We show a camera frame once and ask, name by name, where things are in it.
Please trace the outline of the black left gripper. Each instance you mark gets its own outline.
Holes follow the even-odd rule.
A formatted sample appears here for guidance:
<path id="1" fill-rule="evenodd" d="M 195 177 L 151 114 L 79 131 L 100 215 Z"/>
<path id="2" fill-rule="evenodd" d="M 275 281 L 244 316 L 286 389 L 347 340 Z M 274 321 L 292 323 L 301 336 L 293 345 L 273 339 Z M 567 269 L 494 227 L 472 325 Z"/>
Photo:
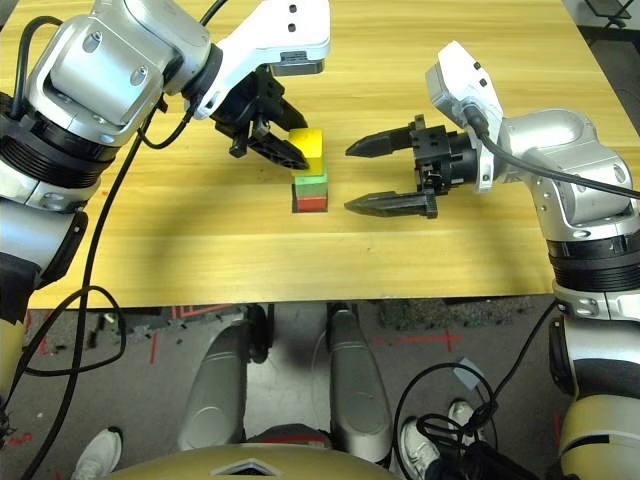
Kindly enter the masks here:
<path id="1" fill-rule="evenodd" d="M 303 114 L 282 97 L 283 93 L 284 88 L 266 66 L 250 72 L 231 89 L 210 115 L 215 129 L 231 139 L 231 156 L 243 157 L 252 149 L 287 169 L 308 169 L 301 150 L 288 140 L 279 139 L 269 128 L 270 121 L 287 132 L 308 127 Z"/>

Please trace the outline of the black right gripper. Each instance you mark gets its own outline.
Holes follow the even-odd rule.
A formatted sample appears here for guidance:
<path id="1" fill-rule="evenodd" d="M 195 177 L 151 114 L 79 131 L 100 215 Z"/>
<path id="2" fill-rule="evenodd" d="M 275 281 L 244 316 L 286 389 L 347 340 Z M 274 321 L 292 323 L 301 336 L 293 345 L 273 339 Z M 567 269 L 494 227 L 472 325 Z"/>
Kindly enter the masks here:
<path id="1" fill-rule="evenodd" d="M 418 191 L 431 189 L 446 195 L 458 185 L 475 184 L 477 152 L 467 133 L 448 132 L 444 126 L 425 127 L 423 115 L 416 115 L 405 127 L 367 135 L 345 150 L 346 156 L 379 157 L 411 148 Z M 438 217 L 436 196 L 425 192 L 369 193 L 344 203 L 354 213 L 375 217 L 419 215 Z"/>

